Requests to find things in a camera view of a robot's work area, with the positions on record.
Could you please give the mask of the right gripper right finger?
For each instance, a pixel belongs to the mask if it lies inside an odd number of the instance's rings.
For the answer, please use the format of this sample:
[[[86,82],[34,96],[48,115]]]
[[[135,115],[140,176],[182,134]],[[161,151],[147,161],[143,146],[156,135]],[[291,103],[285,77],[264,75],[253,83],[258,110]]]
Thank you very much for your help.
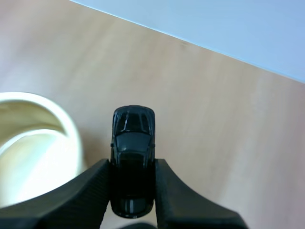
[[[159,229],[245,229],[242,217],[195,192],[164,159],[155,161],[155,202]]]

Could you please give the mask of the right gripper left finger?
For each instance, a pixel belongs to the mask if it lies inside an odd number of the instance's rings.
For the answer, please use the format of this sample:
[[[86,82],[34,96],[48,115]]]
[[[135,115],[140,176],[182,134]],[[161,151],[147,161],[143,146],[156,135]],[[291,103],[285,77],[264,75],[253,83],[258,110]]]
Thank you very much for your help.
[[[68,183],[0,210],[2,229],[97,229],[110,200],[110,163],[102,159]]]

